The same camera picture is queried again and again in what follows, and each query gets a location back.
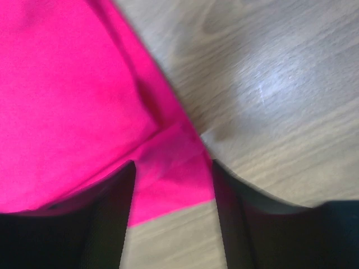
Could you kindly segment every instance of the wooden floor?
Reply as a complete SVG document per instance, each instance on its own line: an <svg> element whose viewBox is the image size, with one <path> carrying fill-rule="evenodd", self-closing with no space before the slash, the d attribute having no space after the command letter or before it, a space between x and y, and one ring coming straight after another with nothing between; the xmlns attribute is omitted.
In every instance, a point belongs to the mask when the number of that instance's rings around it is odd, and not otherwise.
<svg viewBox="0 0 359 269"><path fill-rule="evenodd" d="M301 205L359 198L359 1L117 2L215 157ZM225 268L214 203L131 229L121 267Z"/></svg>

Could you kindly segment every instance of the wood grain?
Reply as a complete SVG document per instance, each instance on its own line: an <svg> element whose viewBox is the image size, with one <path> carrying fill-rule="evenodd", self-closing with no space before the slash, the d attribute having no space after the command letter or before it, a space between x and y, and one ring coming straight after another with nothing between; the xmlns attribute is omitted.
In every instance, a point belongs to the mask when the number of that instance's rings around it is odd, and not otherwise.
<svg viewBox="0 0 359 269"><path fill-rule="evenodd" d="M215 157L291 202L359 198L358 1L117 1ZM204 268L209 207L131 231L127 268Z"/></svg>

